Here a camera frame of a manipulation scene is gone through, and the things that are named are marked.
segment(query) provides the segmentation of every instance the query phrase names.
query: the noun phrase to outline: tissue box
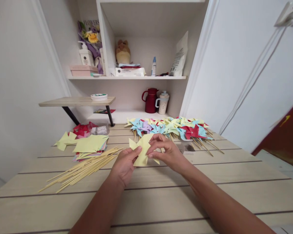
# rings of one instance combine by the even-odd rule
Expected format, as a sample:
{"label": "tissue box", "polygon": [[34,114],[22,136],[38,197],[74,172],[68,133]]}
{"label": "tissue box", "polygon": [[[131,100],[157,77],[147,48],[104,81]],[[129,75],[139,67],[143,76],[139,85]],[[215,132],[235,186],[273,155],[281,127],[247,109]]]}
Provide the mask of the tissue box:
{"label": "tissue box", "polygon": [[116,76],[144,76],[144,68],[115,68]]}
{"label": "tissue box", "polygon": [[91,73],[99,73],[98,68],[89,65],[69,66],[73,76],[91,76]]}

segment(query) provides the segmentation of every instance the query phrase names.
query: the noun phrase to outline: red door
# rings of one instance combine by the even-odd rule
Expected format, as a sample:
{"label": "red door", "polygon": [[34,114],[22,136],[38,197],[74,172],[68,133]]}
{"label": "red door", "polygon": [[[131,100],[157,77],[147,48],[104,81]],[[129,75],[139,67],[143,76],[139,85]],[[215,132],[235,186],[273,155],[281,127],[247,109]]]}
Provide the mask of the red door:
{"label": "red door", "polygon": [[293,108],[265,137],[252,155],[255,156],[261,149],[293,165]]}

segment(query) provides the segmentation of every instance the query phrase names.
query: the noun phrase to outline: forearm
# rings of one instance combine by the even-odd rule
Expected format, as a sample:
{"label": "forearm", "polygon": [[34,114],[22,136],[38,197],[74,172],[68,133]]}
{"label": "forearm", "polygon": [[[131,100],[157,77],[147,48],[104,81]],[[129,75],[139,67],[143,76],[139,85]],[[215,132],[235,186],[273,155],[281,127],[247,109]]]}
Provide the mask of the forearm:
{"label": "forearm", "polygon": [[109,175],[69,233],[109,233],[123,191],[124,184]]}
{"label": "forearm", "polygon": [[220,234],[274,233],[196,167],[182,173]]}

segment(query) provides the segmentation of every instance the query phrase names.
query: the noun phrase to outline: white bag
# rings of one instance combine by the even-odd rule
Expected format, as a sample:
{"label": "white bag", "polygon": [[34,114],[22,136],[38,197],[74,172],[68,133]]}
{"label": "white bag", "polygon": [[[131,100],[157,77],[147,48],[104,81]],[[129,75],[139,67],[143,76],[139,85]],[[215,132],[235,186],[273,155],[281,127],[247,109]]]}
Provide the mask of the white bag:
{"label": "white bag", "polygon": [[177,43],[176,48],[176,57],[169,73],[170,76],[182,76],[183,67],[185,66],[186,56],[188,52],[188,31]]}

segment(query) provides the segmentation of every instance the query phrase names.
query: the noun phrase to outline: cable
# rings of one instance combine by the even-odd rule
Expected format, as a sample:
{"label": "cable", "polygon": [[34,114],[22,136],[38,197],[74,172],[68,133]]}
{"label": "cable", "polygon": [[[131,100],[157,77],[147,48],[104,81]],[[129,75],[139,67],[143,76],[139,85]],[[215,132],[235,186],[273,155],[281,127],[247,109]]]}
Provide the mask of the cable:
{"label": "cable", "polygon": [[240,107],[241,107],[241,105],[243,104],[244,100],[246,99],[247,95],[249,94],[249,92],[252,90],[252,88],[253,88],[254,85],[256,84],[258,78],[260,77],[260,75],[262,74],[262,72],[263,72],[264,69],[266,68],[268,62],[270,61],[271,57],[272,57],[273,54],[275,53],[275,51],[276,51],[276,49],[277,49],[277,47],[278,47],[278,45],[279,45],[279,43],[280,43],[280,41],[281,41],[281,39],[282,39],[284,33],[285,33],[285,31],[286,31],[286,29],[287,29],[287,26],[286,26],[286,27],[284,28],[284,30],[282,31],[281,36],[279,37],[276,46],[274,47],[272,53],[271,53],[270,56],[268,57],[266,63],[265,63],[264,66],[263,66],[263,68],[261,69],[261,71],[260,71],[259,74],[257,75],[257,77],[256,77],[256,79],[255,79],[255,81],[254,81],[254,83],[252,84],[252,86],[250,87],[250,89],[248,90],[248,92],[246,93],[246,95],[244,96],[244,98],[242,99],[242,101],[241,101],[240,105],[238,106],[238,108],[234,111],[233,116],[230,118],[230,120],[228,121],[228,123],[225,125],[224,129],[223,129],[222,131],[219,132],[219,135],[222,135],[223,132],[226,130],[227,126],[230,124],[230,122],[232,121],[232,119],[235,117],[235,114],[237,113],[238,109],[240,109]]}
{"label": "cable", "polygon": [[250,85],[249,83],[251,82],[250,80],[252,80],[252,77],[256,74],[256,72],[257,72],[257,70],[259,69],[259,66],[257,66],[257,64],[259,63],[259,61],[260,61],[260,59],[262,58],[262,60],[264,59],[264,57],[263,57],[263,54],[264,54],[264,52],[266,52],[266,48],[268,47],[268,45],[270,45],[271,46],[271,44],[273,43],[273,41],[275,40],[275,34],[276,33],[279,33],[280,32],[280,30],[278,30],[278,29],[276,29],[275,31],[274,31],[274,33],[271,35],[271,37],[270,37],[270,39],[269,39],[269,41],[268,41],[268,43],[265,45],[265,47],[264,47],[264,49],[262,50],[262,52],[261,52],[261,54],[259,55],[259,57],[257,58],[257,61],[256,61],[256,63],[255,63],[255,65],[254,65],[254,67],[253,67],[253,69],[252,69],[252,71],[251,71],[251,73],[250,73],[250,75],[249,75],[249,77],[248,77],[248,79],[246,80],[246,83],[244,84],[244,87],[243,87],[243,89],[242,89],[242,91],[241,91],[241,93],[240,93],[240,95],[239,95],[239,97],[238,97],[238,99],[237,99],[237,101],[236,101],[236,103],[235,103],[235,105],[234,105],[234,107],[233,107],[233,109],[232,109],[232,111],[231,111],[231,113],[228,115],[228,117],[226,118],[226,120],[224,121],[224,123],[223,123],[223,125],[221,126],[221,128],[220,128],[220,131],[222,132],[223,131],[223,128],[226,126],[226,124],[227,124],[227,122],[230,120],[230,117],[234,114],[234,111],[235,111],[235,109],[238,107],[238,105],[239,105],[239,102],[240,102],[240,100],[242,99],[242,97],[243,97],[243,94],[246,92],[246,88]]}

